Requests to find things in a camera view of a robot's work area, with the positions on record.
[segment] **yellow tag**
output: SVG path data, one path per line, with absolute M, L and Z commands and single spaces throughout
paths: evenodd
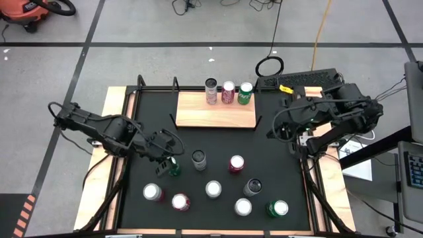
M 279 86 L 279 90 L 281 90 L 282 92 L 285 92 L 285 93 L 293 94 L 293 90 L 292 89 L 290 89 L 289 87 L 285 87 L 283 85 L 280 85 Z

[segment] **green soda can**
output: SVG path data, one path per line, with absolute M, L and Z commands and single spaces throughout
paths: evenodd
M 238 103 L 241 105 L 246 105 L 250 102 L 252 95 L 252 85 L 251 83 L 242 83 L 239 87 L 238 92 Z
M 288 213 L 288 204 L 282 200 L 268 202 L 266 212 L 273 218 L 280 218 Z
M 180 165 L 178 162 L 176 162 L 176 159 L 174 157 L 169 157 L 169 160 L 172 163 L 172 168 L 169 171 L 170 176 L 179 176 L 180 175 Z

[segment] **paper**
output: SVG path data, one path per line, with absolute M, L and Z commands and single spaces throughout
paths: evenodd
M 349 141 L 346 145 L 342 146 L 338 151 L 338 156 L 340 159 L 343 157 L 359 150 L 362 148 L 362 145 L 355 141 Z M 372 181 L 373 177 L 371 175 L 371 160 L 368 159 L 367 161 L 361 162 L 353 167 L 349 167 L 342 171 L 344 175 L 348 175 L 351 177 L 356 177 L 359 179 L 366 179 L 368 181 Z

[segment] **vacuum cleaner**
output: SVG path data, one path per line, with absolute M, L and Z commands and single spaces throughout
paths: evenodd
M 29 33 L 37 31 L 37 24 L 45 20 L 52 12 L 62 16 L 72 16 L 76 13 L 70 0 L 59 0 L 69 7 L 62 10 L 61 5 L 48 0 L 0 0 L 0 17 L 11 24 L 19 24 Z

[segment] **black keyboard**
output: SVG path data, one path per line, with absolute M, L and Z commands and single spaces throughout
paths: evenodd
M 423 157 L 408 154 L 405 163 L 408 185 L 423 189 Z
M 303 85 L 308 87 L 322 87 L 325 89 L 341 83 L 335 75 L 335 69 L 322 69 L 259 77 L 257 80 L 260 81 L 262 87 L 279 88 L 279 85 L 287 87 Z

